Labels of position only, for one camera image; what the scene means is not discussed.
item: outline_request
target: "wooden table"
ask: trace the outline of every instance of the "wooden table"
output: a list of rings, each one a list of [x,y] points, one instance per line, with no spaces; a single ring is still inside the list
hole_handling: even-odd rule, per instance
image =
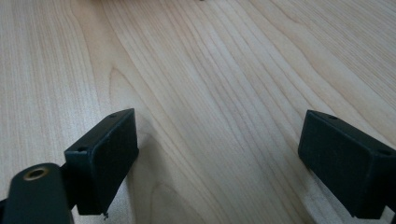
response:
[[[135,108],[109,219],[76,223],[361,223],[299,160],[305,111],[396,146],[393,0],[3,0],[0,72],[1,198]]]

